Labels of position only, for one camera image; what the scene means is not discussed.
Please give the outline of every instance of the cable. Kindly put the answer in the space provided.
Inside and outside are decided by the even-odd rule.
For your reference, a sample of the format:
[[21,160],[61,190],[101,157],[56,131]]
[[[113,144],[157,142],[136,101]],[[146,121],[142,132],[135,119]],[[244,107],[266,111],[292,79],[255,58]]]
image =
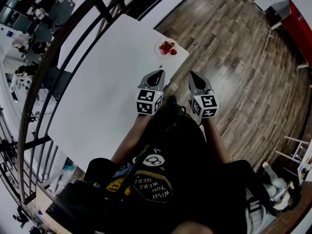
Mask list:
[[263,49],[262,55],[261,55],[261,57],[260,57],[259,66],[258,66],[258,68],[257,68],[257,70],[256,70],[256,72],[255,72],[255,74],[254,74],[254,76],[253,76],[253,78],[252,78],[251,83],[249,84],[249,86],[248,86],[248,88],[247,88],[247,90],[246,90],[246,93],[245,93],[245,95],[244,95],[244,98],[242,99],[242,102],[240,103],[240,106],[239,106],[239,108],[238,108],[238,110],[237,110],[237,112],[236,112],[236,114],[235,114],[233,120],[231,121],[231,123],[229,124],[229,126],[227,127],[227,129],[223,132],[221,138],[224,136],[224,134],[226,133],[226,131],[230,128],[230,126],[232,125],[232,123],[233,123],[234,120],[236,119],[236,116],[238,115],[239,110],[241,109],[241,107],[242,107],[242,105],[243,105],[243,102],[244,102],[244,100],[245,100],[245,98],[246,98],[246,96],[247,96],[248,90],[249,90],[249,88],[251,87],[251,85],[252,85],[252,83],[253,83],[253,81],[254,81],[254,78],[255,78],[255,76],[256,76],[256,74],[257,74],[257,72],[258,72],[258,70],[260,69],[261,60],[262,60],[262,57],[263,57],[263,55],[264,55],[264,51],[265,51],[265,49],[266,49],[266,47],[267,47],[267,45],[268,45],[269,38],[274,39],[274,36],[271,35],[271,30],[272,30],[272,29],[268,30],[267,28],[264,28],[264,32],[265,32],[265,34],[267,34],[268,37],[267,37],[267,42],[266,42],[265,45],[264,45],[264,49]]

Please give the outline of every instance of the strawberry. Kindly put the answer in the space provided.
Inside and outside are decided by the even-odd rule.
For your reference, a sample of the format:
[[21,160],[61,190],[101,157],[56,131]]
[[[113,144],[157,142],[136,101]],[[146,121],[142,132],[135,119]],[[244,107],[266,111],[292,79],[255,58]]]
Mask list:
[[176,55],[176,50],[175,50],[175,49],[172,49],[172,50],[170,51],[170,54],[173,55],[173,56]]

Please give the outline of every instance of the black metal railing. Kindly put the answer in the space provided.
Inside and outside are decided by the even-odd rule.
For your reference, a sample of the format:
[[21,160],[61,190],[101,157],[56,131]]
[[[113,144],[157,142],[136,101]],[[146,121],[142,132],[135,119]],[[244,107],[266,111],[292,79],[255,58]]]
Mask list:
[[[0,177],[13,199],[18,203],[20,202],[20,195],[18,192],[17,142],[15,142],[10,133],[2,112],[3,108],[0,108]],[[28,176],[28,172],[25,169],[29,169],[29,166],[26,161],[23,164],[23,172]]]
[[[19,192],[20,192],[20,200],[23,204],[27,204],[30,200],[32,200],[35,197],[35,193],[31,189],[31,185],[33,183],[33,174],[35,176],[35,185],[39,181],[43,182],[44,180],[48,179],[51,172],[51,167],[56,155],[56,152],[58,150],[58,147],[56,146],[55,150],[52,152],[53,147],[53,141],[48,136],[48,130],[50,127],[50,124],[52,122],[52,119],[54,117],[54,114],[56,112],[56,109],[59,105],[59,102],[62,99],[62,96],[68,87],[69,83],[71,82],[73,76],[75,75],[77,69],[80,67],[84,59],[87,57],[89,52],[92,50],[94,45],[97,43],[97,41],[102,37],[102,35],[106,32],[106,30],[117,20],[117,18],[126,13],[131,6],[136,2],[136,0],[132,0],[129,4],[125,4],[125,0],[112,0],[109,5],[105,5],[102,0],[86,0],[76,11],[75,13],[68,19],[68,21],[65,23],[63,28],[60,30],[60,32],[57,34],[56,38],[51,43],[50,47],[48,48],[47,52],[45,53],[42,62],[38,68],[37,73],[35,74],[33,78],[33,82],[29,88],[28,95],[25,101],[25,105],[23,108],[22,116],[21,116],[21,122],[20,122],[20,128],[19,128],[19,139],[17,143],[17,159],[18,159],[18,170],[19,170]],[[87,28],[87,30],[82,34],[82,36],[79,38],[77,43],[74,45],[73,49],[70,51],[68,56],[66,57],[64,63],[59,68],[59,73],[57,77],[54,80],[54,83],[52,87],[49,89],[49,92],[46,96],[46,99],[44,101],[42,110],[40,112],[39,118],[37,120],[37,126],[36,130],[34,132],[34,140],[31,143],[25,143],[26,142],[26,136],[28,131],[28,124],[31,121],[31,115],[34,103],[37,98],[37,94],[39,92],[40,86],[47,74],[48,68],[52,61],[55,59],[55,57],[59,54],[59,50],[63,43],[66,41],[66,39],[69,37],[71,32],[74,30],[74,28],[78,25],[78,23],[83,19],[83,17],[93,8],[97,8],[97,10],[100,12],[100,15],[90,24],[90,26]],[[98,25],[99,22],[104,20],[104,23],[102,24],[102,28],[100,32],[98,33],[98,36],[93,41],[93,43],[89,46],[87,51],[84,53],[84,55],[79,60],[78,64],[74,68],[73,72],[69,76],[65,86],[63,87],[61,93],[59,94],[59,98],[56,102],[56,105],[50,115],[49,122],[47,124],[46,129],[44,130],[44,135],[42,138],[39,138],[39,131],[41,128],[42,120],[46,111],[46,108],[48,106],[48,103],[52,97],[53,92],[55,91],[58,82],[64,73],[64,70],[66,66],[68,65],[69,61],[77,51],[77,49],[80,47],[80,45],[83,43],[83,41],[87,38],[89,33],[95,28],[96,25]],[[51,141],[50,146],[47,151],[46,160],[44,162],[43,171],[41,174],[41,180],[40,180],[40,165],[42,161],[42,156],[45,148],[45,143]],[[41,149],[39,152],[39,159],[38,159],[38,166],[36,173],[30,172],[28,175],[28,187],[29,187],[29,193],[28,195],[25,192],[24,188],[24,152],[31,148],[31,156],[30,156],[30,164],[29,167],[33,167],[33,159],[35,155],[35,147],[41,145]],[[50,154],[53,153],[52,160],[50,161],[50,167],[47,170],[48,165],[48,159],[50,157]]]

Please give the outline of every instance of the chair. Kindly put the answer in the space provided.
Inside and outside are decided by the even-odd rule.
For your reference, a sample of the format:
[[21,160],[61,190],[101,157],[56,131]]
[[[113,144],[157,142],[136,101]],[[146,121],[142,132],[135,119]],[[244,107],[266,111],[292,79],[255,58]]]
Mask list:
[[302,182],[305,181],[312,181],[312,173],[309,173],[309,170],[311,169],[311,161],[312,161],[312,145],[310,145],[309,142],[302,141],[296,138],[284,136],[284,138],[294,140],[299,142],[299,145],[294,152],[293,155],[289,156],[284,153],[281,153],[279,151],[275,151],[277,154],[282,155],[288,159],[291,159],[292,161],[299,164],[298,166],[298,174],[293,173],[292,171],[288,170],[287,168],[283,167],[287,172],[293,174],[294,176],[298,176],[299,178],[299,184],[301,185]]

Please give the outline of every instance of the white table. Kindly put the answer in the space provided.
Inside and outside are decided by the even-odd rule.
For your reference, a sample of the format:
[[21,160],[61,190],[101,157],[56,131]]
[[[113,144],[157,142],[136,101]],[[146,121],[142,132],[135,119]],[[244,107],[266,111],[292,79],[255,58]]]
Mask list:
[[[76,11],[79,6],[85,0],[78,0],[77,4],[74,7],[74,11]],[[132,0],[125,0],[125,4],[128,5]],[[108,6],[111,0],[103,0],[104,4]],[[183,0],[162,0],[159,4],[157,4],[142,20],[141,22],[150,28],[155,28],[157,24],[159,24],[178,4],[183,2]],[[74,45],[78,41],[78,39],[82,36],[82,34],[86,31],[88,26],[99,16],[98,10],[93,7],[87,15],[79,22],[79,24],[75,27],[72,33],[69,35],[68,39],[62,45],[59,59],[58,59],[58,68],[62,66],[69,52],[73,49]],[[76,53],[69,61],[66,66],[66,71],[72,72],[79,62],[82,55],[89,48],[92,42],[97,37],[99,31],[101,30],[102,22],[99,22],[97,26],[90,32],[88,37],[83,41],[82,45],[77,49]]]
[[165,84],[189,53],[178,48],[169,60],[155,45],[166,37],[127,16],[107,30],[81,64],[53,118],[49,136],[82,170],[93,158],[111,158],[136,117],[137,86],[144,75],[162,69]]

